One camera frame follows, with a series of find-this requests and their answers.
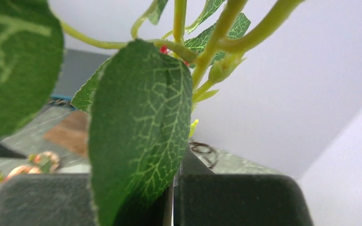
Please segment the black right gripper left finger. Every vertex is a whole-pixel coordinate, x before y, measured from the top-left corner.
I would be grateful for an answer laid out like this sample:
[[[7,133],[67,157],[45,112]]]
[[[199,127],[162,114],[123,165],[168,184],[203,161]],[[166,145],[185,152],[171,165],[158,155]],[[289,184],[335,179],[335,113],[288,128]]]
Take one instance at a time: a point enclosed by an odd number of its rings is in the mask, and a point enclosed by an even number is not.
[[[143,197],[88,174],[23,174],[0,186],[0,226],[168,224],[168,190]]]

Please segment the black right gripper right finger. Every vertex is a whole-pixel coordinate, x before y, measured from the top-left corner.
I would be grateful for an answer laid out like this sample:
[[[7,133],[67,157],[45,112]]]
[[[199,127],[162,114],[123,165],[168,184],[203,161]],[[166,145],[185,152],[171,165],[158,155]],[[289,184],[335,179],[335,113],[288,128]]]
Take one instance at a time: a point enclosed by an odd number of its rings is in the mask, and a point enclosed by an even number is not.
[[[190,149],[175,177],[176,226],[311,226],[304,195],[280,174],[215,174]]]

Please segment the brown satin ribbon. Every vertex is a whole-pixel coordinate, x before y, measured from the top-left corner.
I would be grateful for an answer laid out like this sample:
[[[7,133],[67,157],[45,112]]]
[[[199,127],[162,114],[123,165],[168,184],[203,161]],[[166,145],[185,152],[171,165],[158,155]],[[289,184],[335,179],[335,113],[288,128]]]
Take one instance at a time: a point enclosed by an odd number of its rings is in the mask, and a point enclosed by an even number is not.
[[[202,158],[209,169],[213,169],[219,161],[219,153],[212,146],[200,142],[189,143],[192,152]]]

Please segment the pink flower bouquet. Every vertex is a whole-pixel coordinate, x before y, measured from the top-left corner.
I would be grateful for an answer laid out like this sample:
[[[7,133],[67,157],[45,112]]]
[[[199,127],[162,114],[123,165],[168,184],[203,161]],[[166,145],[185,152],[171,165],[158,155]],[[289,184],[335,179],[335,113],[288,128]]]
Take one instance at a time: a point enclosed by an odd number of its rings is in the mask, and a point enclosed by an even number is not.
[[[0,171],[0,184],[19,174],[50,174],[55,173],[60,166],[60,157],[52,151],[40,154],[31,154],[27,158],[28,164],[13,168],[7,175]]]

